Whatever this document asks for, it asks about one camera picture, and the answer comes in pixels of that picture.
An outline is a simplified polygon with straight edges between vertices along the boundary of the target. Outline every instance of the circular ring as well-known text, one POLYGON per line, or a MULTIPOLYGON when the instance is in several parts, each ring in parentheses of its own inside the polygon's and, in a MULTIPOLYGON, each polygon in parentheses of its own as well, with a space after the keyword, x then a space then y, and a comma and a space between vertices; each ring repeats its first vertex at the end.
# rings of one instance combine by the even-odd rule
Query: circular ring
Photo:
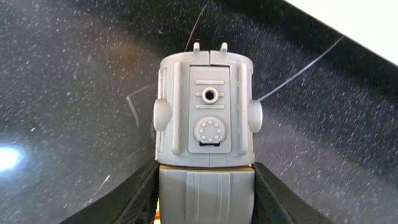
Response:
POLYGON ((208 87, 201 93, 203 101, 212 104, 218 100, 218 91, 213 87, 208 87))

